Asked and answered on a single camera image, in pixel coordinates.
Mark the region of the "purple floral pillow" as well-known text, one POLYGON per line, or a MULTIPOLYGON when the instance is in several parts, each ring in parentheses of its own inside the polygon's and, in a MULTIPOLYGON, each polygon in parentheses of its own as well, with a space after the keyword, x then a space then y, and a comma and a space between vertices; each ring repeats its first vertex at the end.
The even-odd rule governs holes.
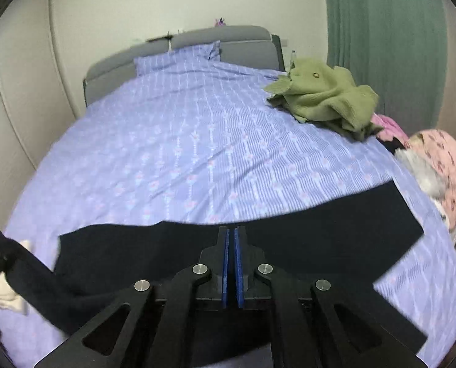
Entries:
POLYGON ((138 56, 133 60, 133 63, 136 76, 146 76, 154 71, 192 60, 219 62, 221 60, 221 41, 188 46, 152 56, 138 56))

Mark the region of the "small pink toy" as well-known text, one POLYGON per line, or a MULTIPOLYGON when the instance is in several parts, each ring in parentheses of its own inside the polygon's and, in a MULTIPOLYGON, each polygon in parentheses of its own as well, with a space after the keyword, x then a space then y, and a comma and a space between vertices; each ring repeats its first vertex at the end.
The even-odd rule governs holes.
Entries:
POLYGON ((215 27, 216 28, 223 27, 223 26, 226 26, 226 19, 224 19, 223 17, 215 19, 215 27))

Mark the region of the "olive green knit garment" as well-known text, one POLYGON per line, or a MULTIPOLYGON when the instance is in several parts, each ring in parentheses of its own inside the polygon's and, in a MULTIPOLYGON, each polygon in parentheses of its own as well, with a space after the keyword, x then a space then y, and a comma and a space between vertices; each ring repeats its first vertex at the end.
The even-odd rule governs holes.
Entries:
POLYGON ((372 122, 378 94, 368 85, 356 84, 344 67, 297 58, 265 91, 270 104, 288 110, 299 123, 320 124, 357 141, 383 129, 372 122))

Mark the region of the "grey upholstered headboard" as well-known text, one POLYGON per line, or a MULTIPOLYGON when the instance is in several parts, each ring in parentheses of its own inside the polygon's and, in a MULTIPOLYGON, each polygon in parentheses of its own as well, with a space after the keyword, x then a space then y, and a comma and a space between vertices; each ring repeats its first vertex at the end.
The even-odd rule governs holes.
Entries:
POLYGON ((279 36, 259 26, 223 26, 159 36, 108 56, 91 66, 83 80, 86 105, 112 93, 136 76, 134 59, 172 49, 219 41, 221 61, 256 69, 284 70, 279 36))

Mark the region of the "green curtain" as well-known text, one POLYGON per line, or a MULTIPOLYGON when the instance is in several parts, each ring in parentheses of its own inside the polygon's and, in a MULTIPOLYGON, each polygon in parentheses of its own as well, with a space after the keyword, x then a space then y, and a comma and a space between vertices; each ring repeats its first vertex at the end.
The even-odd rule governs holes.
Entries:
POLYGON ((434 127, 443 102, 442 0, 326 0, 330 66, 379 95, 377 111, 407 133, 434 127))

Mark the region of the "white fluffy cloth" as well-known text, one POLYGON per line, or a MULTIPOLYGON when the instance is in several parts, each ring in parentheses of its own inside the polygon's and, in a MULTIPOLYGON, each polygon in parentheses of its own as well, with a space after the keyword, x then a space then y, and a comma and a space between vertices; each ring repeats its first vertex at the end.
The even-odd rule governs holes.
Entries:
POLYGON ((427 160, 413 150, 397 149, 394 157, 414 176, 420 189, 430 198, 441 200, 446 194, 446 182, 427 160))

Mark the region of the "purple floral bed sheet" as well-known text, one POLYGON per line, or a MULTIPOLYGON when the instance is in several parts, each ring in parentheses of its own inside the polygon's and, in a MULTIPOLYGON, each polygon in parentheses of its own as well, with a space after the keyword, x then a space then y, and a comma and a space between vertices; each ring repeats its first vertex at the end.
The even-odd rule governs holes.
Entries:
POLYGON ((276 71, 187 61, 87 108, 27 183, 4 233, 48 267, 91 224, 221 224, 307 209, 394 181, 423 237, 374 284, 440 364, 456 340, 456 251, 438 210, 375 138, 354 142, 267 102, 276 71))

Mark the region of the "bright pink garment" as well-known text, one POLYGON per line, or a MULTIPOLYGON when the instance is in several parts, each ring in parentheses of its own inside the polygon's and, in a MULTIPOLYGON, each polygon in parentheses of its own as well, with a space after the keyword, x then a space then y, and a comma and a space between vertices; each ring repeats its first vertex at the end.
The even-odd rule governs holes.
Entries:
POLYGON ((381 128, 375 135, 379 140, 387 142, 396 140, 402 145, 407 141, 408 136, 392 118, 385 115, 374 114, 371 121, 374 125, 381 128))

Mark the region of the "cream folded cloth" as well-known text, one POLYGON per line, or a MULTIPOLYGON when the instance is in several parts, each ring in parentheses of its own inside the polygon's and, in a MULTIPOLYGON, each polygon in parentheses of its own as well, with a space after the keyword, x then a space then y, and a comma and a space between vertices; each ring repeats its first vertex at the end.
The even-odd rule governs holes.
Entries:
POLYGON ((26 316, 27 302, 9 285, 5 272, 0 273, 0 309, 26 316))

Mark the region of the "black pants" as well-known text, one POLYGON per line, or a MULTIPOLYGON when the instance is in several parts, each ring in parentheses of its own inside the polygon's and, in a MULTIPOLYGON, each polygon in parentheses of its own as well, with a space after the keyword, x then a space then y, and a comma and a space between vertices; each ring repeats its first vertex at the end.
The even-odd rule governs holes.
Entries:
MULTIPOLYGON (((312 209, 245 223, 250 245, 290 274, 339 274, 354 297, 412 351, 426 334, 373 288, 422 237, 399 190, 387 182, 312 209)), ((218 225, 99 224, 65 233, 53 268, 0 232, 7 281, 61 332, 71 335, 139 280, 171 279, 214 245, 218 225)))

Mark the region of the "pink printed quilt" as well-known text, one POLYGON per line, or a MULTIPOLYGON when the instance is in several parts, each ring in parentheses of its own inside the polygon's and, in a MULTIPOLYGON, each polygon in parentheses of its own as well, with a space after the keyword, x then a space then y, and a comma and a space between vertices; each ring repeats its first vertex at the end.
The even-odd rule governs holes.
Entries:
POLYGON ((456 140, 443 130, 421 130, 404 144, 424 158, 444 180, 445 195, 441 199, 449 219, 449 230, 456 231, 456 140))

